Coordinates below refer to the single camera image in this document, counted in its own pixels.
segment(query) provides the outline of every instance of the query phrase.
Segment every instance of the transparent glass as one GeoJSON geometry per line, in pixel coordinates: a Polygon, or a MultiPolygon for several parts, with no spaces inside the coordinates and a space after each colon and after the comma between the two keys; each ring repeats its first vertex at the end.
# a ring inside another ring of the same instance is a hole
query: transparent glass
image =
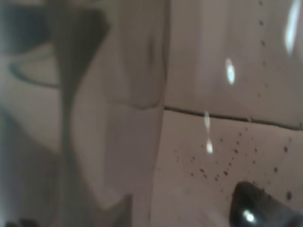
{"type": "Polygon", "coordinates": [[[0,3],[0,225],[150,225],[169,2],[0,3]]]}

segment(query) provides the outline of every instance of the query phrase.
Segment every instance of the stain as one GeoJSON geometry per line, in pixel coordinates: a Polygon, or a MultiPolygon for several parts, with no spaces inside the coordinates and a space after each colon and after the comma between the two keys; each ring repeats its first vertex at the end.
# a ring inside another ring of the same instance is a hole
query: stain
{"type": "Polygon", "coordinates": [[[286,198],[287,198],[287,200],[288,201],[290,201],[291,199],[292,199],[292,193],[290,192],[290,191],[288,191],[287,193],[286,193],[286,198]]]}

